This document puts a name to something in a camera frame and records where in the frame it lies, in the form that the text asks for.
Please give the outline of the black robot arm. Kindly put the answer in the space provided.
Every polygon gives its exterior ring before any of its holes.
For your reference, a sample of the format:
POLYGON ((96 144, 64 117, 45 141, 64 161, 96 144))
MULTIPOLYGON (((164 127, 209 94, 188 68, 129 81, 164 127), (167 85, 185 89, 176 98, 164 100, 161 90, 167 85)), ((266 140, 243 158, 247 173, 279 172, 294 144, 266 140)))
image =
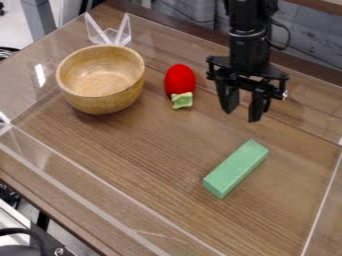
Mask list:
POLYGON ((288 75, 271 63, 271 48, 284 50, 271 41, 272 26, 287 27, 272 19, 278 0, 223 0, 229 18, 229 55, 208 56, 207 79, 215 82, 223 111, 231 114, 239 105, 239 91, 251 93, 248 122, 258 122, 271 100, 287 97, 288 75))

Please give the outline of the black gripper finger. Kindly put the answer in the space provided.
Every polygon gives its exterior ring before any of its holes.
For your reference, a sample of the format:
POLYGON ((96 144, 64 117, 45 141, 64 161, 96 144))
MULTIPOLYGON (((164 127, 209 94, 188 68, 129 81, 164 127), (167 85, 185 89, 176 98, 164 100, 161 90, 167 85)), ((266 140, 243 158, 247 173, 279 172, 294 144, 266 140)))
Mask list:
POLYGON ((239 87, 224 80, 216 81, 215 84, 220 107, 227 114, 231 114, 239 105, 239 87))
POLYGON ((248 106, 248 122, 258 122, 264 112, 268 111, 271 97, 263 88, 256 88, 251 93, 251 103, 248 106))

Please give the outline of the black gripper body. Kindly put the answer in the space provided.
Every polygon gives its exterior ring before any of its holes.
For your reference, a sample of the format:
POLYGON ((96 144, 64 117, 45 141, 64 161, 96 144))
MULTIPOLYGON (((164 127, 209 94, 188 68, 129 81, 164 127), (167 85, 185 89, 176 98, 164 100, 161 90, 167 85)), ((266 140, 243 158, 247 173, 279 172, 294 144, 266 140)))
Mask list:
POLYGON ((244 72, 232 68, 228 57, 208 56, 205 61, 208 80, 231 81, 239 87, 239 91, 244 90, 251 93, 256 88, 263 88, 271 99, 283 100, 287 97, 288 75, 272 64, 262 65, 256 71, 244 72))

